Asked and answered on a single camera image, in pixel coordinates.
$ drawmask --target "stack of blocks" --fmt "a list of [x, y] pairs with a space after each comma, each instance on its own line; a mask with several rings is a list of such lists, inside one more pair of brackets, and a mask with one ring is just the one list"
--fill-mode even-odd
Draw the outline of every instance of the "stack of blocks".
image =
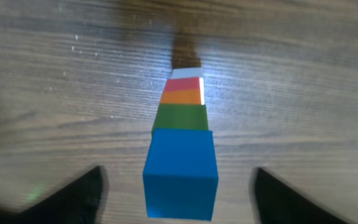
[[174, 69], [167, 80], [143, 182], [149, 217], [212, 219], [218, 168], [201, 68]]

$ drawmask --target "tabletop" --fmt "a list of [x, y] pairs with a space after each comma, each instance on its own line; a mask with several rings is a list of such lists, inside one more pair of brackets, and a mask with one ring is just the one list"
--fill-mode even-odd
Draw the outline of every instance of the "tabletop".
[[258, 223], [258, 166], [358, 223], [354, 0], [0, 0], [0, 207], [102, 165], [101, 223], [193, 223], [147, 218], [142, 170], [165, 81], [197, 66], [213, 223]]

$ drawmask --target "red block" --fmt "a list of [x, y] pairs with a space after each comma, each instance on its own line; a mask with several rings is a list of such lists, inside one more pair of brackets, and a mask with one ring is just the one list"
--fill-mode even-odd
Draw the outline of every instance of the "red block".
[[165, 84], [164, 91], [177, 91], [177, 90], [199, 90], [200, 78], [177, 78], [169, 79]]

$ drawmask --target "dark corner object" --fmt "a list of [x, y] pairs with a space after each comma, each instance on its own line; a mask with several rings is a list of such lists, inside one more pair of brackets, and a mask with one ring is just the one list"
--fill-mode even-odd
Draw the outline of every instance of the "dark corner object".
[[262, 168], [255, 171], [251, 194], [261, 224], [346, 224], [289, 188]]
[[13, 216], [0, 216], [0, 223], [93, 224], [103, 191], [100, 167], [59, 190], [34, 207]]

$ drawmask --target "white block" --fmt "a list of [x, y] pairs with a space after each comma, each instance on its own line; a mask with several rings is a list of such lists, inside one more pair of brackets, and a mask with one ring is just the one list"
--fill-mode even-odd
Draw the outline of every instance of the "white block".
[[171, 79], [192, 77], [202, 78], [203, 70], [201, 68], [177, 68], [172, 71]]

